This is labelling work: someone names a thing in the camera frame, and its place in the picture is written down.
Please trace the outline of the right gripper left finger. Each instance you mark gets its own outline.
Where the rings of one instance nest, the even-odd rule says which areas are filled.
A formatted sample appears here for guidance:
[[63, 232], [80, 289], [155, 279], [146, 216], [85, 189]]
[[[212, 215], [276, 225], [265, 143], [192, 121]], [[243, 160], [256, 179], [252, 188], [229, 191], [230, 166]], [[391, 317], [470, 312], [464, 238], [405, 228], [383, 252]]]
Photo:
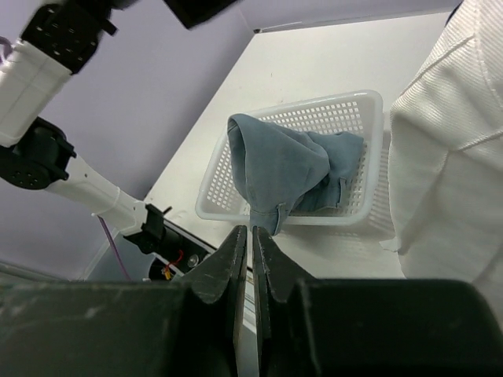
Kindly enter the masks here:
[[185, 275], [187, 289], [172, 350], [175, 376], [237, 376], [244, 315], [247, 228], [234, 227], [219, 249]]

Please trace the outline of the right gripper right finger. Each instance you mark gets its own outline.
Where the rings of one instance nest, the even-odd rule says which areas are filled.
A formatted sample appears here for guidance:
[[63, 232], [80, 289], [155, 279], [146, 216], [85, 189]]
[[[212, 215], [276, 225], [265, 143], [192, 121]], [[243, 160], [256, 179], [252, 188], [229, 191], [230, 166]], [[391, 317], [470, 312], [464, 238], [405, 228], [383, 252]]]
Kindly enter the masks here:
[[288, 300], [298, 280], [313, 276], [260, 227], [252, 230], [252, 263], [259, 374], [286, 376], [299, 366]]

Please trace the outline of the light denim skirt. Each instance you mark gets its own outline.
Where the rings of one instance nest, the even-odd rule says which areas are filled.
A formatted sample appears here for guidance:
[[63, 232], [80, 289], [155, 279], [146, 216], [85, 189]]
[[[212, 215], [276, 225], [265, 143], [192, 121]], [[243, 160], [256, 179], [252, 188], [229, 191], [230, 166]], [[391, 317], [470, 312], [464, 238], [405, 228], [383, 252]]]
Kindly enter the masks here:
[[226, 133], [250, 224], [272, 236], [292, 212], [341, 207], [364, 150], [363, 138], [349, 132], [300, 132], [245, 114], [230, 116]]

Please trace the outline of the dark denim skirt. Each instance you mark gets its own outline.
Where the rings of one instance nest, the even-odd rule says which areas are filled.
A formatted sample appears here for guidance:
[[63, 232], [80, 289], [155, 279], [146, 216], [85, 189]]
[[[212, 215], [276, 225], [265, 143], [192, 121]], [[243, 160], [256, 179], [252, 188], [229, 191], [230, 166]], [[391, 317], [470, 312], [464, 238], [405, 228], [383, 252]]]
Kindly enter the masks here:
[[462, 5], [464, 1], [461, 0], [452, 10], [452, 12], [450, 13], [450, 15], [448, 16], [447, 20], [446, 20], [446, 24], [448, 24], [450, 22], [450, 20], [452, 19], [452, 17], [454, 16], [454, 14], [458, 11], [458, 9], [460, 8], [460, 6]]

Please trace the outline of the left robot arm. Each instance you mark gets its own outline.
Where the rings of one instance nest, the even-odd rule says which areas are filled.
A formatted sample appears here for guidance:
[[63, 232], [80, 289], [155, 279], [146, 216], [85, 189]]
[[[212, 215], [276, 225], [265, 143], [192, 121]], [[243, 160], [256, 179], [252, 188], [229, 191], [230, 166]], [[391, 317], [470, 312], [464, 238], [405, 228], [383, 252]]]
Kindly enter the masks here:
[[[34, 46], [61, 74], [56, 93], [30, 105], [7, 82], [1, 144], [16, 149], [35, 118], [57, 126], [75, 159], [145, 198], [248, 40], [228, 10], [199, 18], [196, 1], [4, 1], [1, 29]], [[20, 31], [13, 23], [26, 7]], [[77, 280], [103, 244], [94, 212], [58, 195], [72, 182], [58, 174], [44, 190], [1, 183], [1, 260], [45, 276]]]

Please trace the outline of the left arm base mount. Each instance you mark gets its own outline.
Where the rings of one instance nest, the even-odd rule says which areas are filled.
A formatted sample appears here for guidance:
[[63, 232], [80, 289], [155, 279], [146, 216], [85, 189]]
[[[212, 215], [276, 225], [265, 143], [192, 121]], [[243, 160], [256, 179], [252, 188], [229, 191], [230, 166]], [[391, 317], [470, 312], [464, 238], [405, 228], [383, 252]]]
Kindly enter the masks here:
[[178, 236], [178, 242], [167, 251], [154, 254], [147, 278], [151, 281], [172, 281], [194, 270], [217, 248], [188, 230], [165, 220], [165, 226]]

